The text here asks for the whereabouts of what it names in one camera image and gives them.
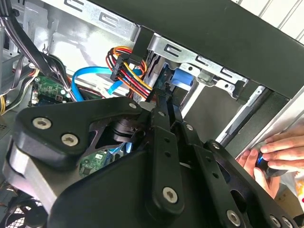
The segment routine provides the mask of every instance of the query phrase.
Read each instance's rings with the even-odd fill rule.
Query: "mounting hole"
[[[212,175],[216,178],[216,179],[218,179],[219,178],[219,176],[218,176],[218,174],[217,173],[215,173],[215,172],[213,172],[212,173]]]
[[[241,193],[239,193],[236,190],[231,190],[230,193],[231,193],[239,211],[241,213],[245,213],[247,210],[247,204],[246,204],[244,197],[241,195]]]
[[[171,157],[171,153],[170,153],[169,151],[166,151],[166,152],[165,152],[165,155],[166,155],[168,158]]]

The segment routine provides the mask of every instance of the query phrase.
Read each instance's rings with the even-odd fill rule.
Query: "hand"
[[[257,150],[245,151],[237,162],[256,180],[256,182],[272,197],[275,198],[280,187],[280,177],[272,177],[266,180],[264,173],[256,168]]]
[[[304,170],[304,126],[274,135],[262,146],[263,159],[277,170]]]

